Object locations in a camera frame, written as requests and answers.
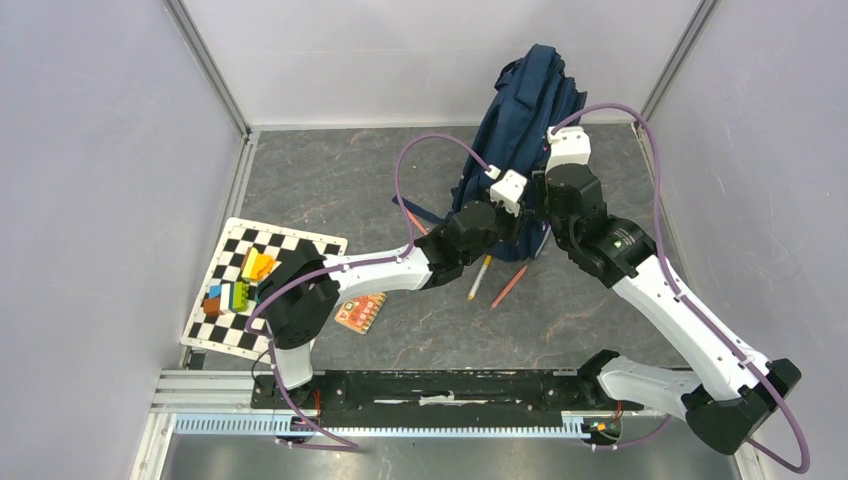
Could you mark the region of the yellow white marker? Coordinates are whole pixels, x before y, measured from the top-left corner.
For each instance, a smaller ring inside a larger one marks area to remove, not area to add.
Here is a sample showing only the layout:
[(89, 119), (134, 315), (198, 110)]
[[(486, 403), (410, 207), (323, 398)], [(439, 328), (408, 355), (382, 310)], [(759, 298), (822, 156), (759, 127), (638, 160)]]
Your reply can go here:
[(480, 288), (482, 281), (484, 279), (484, 276), (486, 275), (492, 261), (493, 261), (492, 255), (486, 255), (484, 257), (484, 260), (481, 264), (481, 267), (480, 267), (480, 269), (479, 269), (479, 271), (478, 271), (478, 273), (477, 273), (477, 275), (476, 275), (476, 277), (475, 277), (475, 279), (474, 279), (474, 281), (471, 285), (471, 288), (468, 292), (468, 295), (467, 295), (468, 301), (472, 301), (473, 299), (476, 298), (477, 293), (479, 291), (479, 288)]

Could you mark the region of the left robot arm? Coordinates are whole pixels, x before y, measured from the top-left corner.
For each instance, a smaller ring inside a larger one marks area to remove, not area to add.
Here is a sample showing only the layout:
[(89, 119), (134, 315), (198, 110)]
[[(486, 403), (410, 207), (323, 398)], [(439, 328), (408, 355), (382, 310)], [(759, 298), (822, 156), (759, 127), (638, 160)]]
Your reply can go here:
[(278, 397), (295, 408), (312, 399), (310, 344), (346, 301), (452, 282), (497, 243), (515, 243), (528, 215), (523, 203), (473, 201), (395, 250), (339, 256), (321, 254), (311, 243), (296, 247), (256, 290), (254, 311), (266, 322)]

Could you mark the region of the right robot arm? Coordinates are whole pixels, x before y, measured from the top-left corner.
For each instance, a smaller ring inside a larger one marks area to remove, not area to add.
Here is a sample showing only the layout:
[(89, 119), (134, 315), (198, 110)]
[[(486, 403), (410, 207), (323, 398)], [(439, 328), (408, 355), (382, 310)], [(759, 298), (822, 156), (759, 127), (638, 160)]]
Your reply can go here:
[(690, 367), (652, 367), (603, 350), (578, 371), (580, 400), (591, 408), (616, 400), (661, 411), (685, 421), (713, 450), (735, 453), (799, 383), (798, 367), (768, 359), (734, 334), (658, 257), (648, 233), (608, 214), (588, 166), (537, 171), (533, 182), (537, 211), (558, 247), (645, 316)]

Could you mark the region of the navy blue backpack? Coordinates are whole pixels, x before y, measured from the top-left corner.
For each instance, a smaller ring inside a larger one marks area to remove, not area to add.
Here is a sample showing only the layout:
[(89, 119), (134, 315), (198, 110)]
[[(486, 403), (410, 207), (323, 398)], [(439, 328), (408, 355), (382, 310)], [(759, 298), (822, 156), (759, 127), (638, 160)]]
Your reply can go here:
[[(472, 149), (489, 165), (515, 170), (528, 180), (549, 159), (546, 135), (554, 126), (581, 110), (587, 92), (579, 91), (576, 80), (565, 75), (565, 62), (557, 50), (534, 44), (528, 52), (503, 67), (495, 84), (496, 95), (473, 140)], [(443, 224), (466, 203), (487, 199), (493, 180), (470, 155), (460, 180), (451, 189), (451, 207), (439, 216), (404, 198), (408, 210), (434, 224)], [(503, 241), (490, 255), (504, 262), (535, 258), (547, 240), (547, 227), (528, 220), (518, 231), (516, 243)]]

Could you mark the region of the orange card pack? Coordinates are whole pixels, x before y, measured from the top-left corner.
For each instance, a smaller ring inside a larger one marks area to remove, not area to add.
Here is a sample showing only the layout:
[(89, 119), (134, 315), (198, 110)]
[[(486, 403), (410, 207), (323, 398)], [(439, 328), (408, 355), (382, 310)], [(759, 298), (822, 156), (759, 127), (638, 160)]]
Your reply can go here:
[(355, 333), (365, 335), (368, 333), (385, 300), (386, 294), (383, 292), (347, 300), (337, 310), (334, 320), (336, 323)]

